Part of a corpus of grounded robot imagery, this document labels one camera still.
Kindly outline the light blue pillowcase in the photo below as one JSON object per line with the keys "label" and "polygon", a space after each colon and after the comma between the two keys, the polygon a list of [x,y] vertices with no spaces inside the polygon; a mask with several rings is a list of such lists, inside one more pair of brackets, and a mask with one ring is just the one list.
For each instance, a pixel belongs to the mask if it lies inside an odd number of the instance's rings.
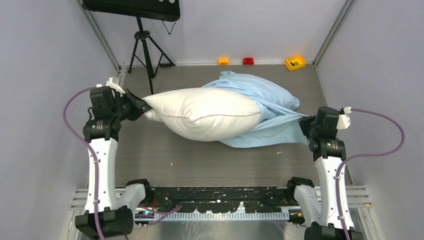
{"label": "light blue pillowcase", "polygon": [[222,71],[219,79],[203,85],[242,94],[259,106],[260,121],[251,130],[220,142],[232,148],[256,148],[278,144],[306,145],[299,120],[306,115],[296,112],[300,100],[280,85],[259,76]]}

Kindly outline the white pillow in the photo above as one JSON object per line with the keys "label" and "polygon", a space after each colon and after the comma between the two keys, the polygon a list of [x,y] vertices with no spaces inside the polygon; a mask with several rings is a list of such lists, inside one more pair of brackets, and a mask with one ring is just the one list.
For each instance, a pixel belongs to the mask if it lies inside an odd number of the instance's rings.
{"label": "white pillow", "polygon": [[250,97],[221,88],[186,88],[143,98],[149,120],[164,123],[174,133],[194,141],[227,140],[252,130],[261,109]]}

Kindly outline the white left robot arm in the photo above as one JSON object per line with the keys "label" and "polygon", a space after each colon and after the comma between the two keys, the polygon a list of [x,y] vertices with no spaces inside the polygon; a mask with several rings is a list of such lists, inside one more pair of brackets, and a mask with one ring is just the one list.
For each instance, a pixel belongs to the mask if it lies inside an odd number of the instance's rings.
{"label": "white left robot arm", "polygon": [[115,185],[115,161],[119,132],[125,120],[136,121],[150,106],[119,86],[99,84],[88,89],[91,107],[80,138],[89,157],[88,195],[75,227],[91,240],[128,236],[133,230],[138,205],[148,207],[153,191],[145,179],[127,182],[121,195]]}

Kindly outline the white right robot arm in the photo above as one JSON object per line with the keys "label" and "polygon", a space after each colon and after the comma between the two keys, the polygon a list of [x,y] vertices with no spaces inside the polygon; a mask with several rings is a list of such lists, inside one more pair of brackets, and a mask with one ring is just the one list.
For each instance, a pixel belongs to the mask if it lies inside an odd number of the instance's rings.
{"label": "white right robot arm", "polygon": [[345,184],[346,147],[337,137],[339,130],[350,126],[351,112],[351,107],[337,110],[322,106],[315,115],[298,121],[318,172],[320,195],[312,180],[292,177],[287,182],[285,198],[291,205],[300,206],[306,240],[365,238],[356,230],[349,210]]}

